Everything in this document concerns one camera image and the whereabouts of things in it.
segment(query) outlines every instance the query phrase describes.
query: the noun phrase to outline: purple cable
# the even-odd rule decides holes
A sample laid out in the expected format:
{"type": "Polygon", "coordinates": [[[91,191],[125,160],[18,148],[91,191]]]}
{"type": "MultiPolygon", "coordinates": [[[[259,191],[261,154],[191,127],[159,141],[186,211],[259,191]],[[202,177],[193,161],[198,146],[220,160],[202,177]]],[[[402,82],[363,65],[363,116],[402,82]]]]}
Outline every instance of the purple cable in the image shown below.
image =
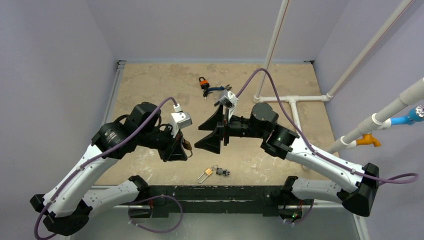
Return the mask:
{"type": "Polygon", "coordinates": [[[153,200],[153,199],[158,199],[158,198],[167,198],[167,199],[171,199],[171,200],[173,200],[174,202],[176,202],[176,204],[178,205],[179,210],[180,210],[179,220],[178,220],[178,222],[177,222],[177,223],[176,223],[173,227],[171,227],[170,229],[167,229],[167,230],[154,230],[154,229],[151,229],[151,228],[147,228],[147,227],[145,227],[145,226],[142,226],[142,225],[140,225],[140,224],[138,224],[138,223],[135,223],[135,222],[133,222],[133,220],[131,219],[130,209],[129,209],[130,207],[128,206],[128,219],[129,219],[129,222],[130,222],[130,223],[132,223],[132,224],[133,224],[134,226],[136,226],[136,227],[139,227],[139,228],[141,228],[141,229],[144,229],[144,230],[146,230],[146,231],[149,231],[149,232],[152,232],[152,233],[155,233],[155,234],[166,234],[166,233],[172,232],[172,231],[174,231],[176,228],[178,228],[178,226],[181,224],[181,221],[183,220],[183,207],[181,206],[181,203],[180,203],[177,199],[173,198],[172,196],[168,196],[168,195],[152,196],[152,197],[146,198],[146,199],[141,200],[141,201],[133,201],[133,202],[131,202],[130,204],[131,204],[131,205],[138,205],[138,204],[141,204],[141,203],[144,203],[144,202],[147,202],[147,201],[153,200]]]}
{"type": "MultiPolygon", "coordinates": [[[[266,73],[266,75],[268,75],[268,78],[269,78],[269,80],[271,82],[272,88],[274,89],[275,96],[277,98],[278,104],[279,104],[282,112],[284,113],[284,115],[287,118],[287,120],[291,123],[291,125],[293,125],[293,127],[301,135],[301,137],[303,138],[303,141],[305,142],[305,144],[309,148],[309,150],[311,150],[312,152],[314,152],[317,156],[319,156],[320,158],[324,159],[325,161],[330,162],[330,163],[332,163],[332,164],[334,164],[334,165],[336,165],[336,166],[338,166],[338,167],[340,167],[342,169],[345,169],[345,170],[347,170],[349,172],[352,172],[352,168],[347,167],[347,166],[345,166],[345,165],[343,165],[341,163],[338,163],[337,161],[334,161],[334,160],[332,160],[332,159],[330,159],[330,158],[322,155],[320,152],[316,151],[312,147],[312,145],[309,143],[309,141],[306,138],[306,136],[304,135],[304,133],[298,128],[298,126],[296,126],[295,122],[289,117],[289,115],[287,114],[286,110],[284,109],[283,104],[282,104],[282,102],[281,102],[281,100],[279,98],[279,94],[277,92],[277,88],[276,88],[276,86],[274,84],[274,80],[271,77],[271,74],[265,68],[258,68],[258,69],[256,69],[252,73],[252,75],[250,75],[250,77],[247,79],[246,83],[243,85],[243,87],[240,89],[240,91],[235,96],[236,97],[239,97],[242,94],[242,92],[245,90],[245,88],[248,86],[248,84],[250,83],[250,81],[253,79],[253,77],[258,72],[260,72],[260,71],[264,71],[266,73]]],[[[383,185],[383,184],[386,184],[386,183],[389,183],[389,184],[409,184],[409,183],[413,183],[413,182],[417,181],[420,178],[420,175],[418,173],[414,173],[414,172],[404,173],[404,174],[401,174],[401,175],[393,176],[393,177],[391,177],[389,179],[379,178],[379,177],[371,176],[371,175],[364,174],[364,173],[357,172],[357,171],[355,171],[354,174],[359,175],[359,176],[362,176],[364,178],[368,178],[368,179],[372,179],[372,180],[375,180],[375,181],[379,181],[380,182],[379,183],[380,186],[383,185]],[[404,177],[410,177],[410,176],[413,176],[413,177],[410,178],[410,179],[407,179],[407,180],[400,180],[400,181],[398,180],[398,181],[396,181],[396,179],[404,178],[404,177]]]]}
{"type": "MultiPolygon", "coordinates": [[[[122,142],[120,142],[119,144],[117,144],[116,146],[102,152],[101,154],[94,156],[92,158],[90,158],[89,160],[87,160],[86,162],[84,162],[83,164],[81,164],[79,166],[80,169],[84,169],[87,165],[91,164],[92,162],[96,161],[99,158],[105,157],[107,155],[109,155],[111,152],[119,149],[120,147],[122,147],[123,145],[125,145],[126,143],[128,143],[132,138],[134,138],[146,125],[147,123],[155,116],[155,114],[159,111],[159,109],[161,109],[161,107],[168,102],[169,100],[173,101],[173,104],[176,106],[177,102],[175,101],[175,99],[173,97],[167,97],[165,100],[163,100],[154,110],[153,112],[147,117],[147,119],[133,132],[131,133],[131,135],[129,135],[127,138],[125,138],[122,142]]],[[[47,237],[41,237],[39,235],[39,225],[41,222],[41,218],[43,217],[44,213],[47,211],[47,209],[50,207],[50,205],[52,204],[51,202],[54,203],[55,199],[58,197],[59,193],[61,193],[61,191],[64,189],[64,187],[78,174],[80,170],[76,169],[75,171],[73,171],[71,173],[71,175],[69,175],[69,177],[63,181],[63,183],[57,188],[56,192],[51,196],[50,198],[50,202],[47,203],[44,208],[41,210],[40,214],[37,217],[37,221],[35,222],[35,226],[34,226],[34,236],[37,240],[49,240],[51,238],[53,238],[54,236],[57,235],[57,233],[53,233],[50,236],[47,237]]]]}

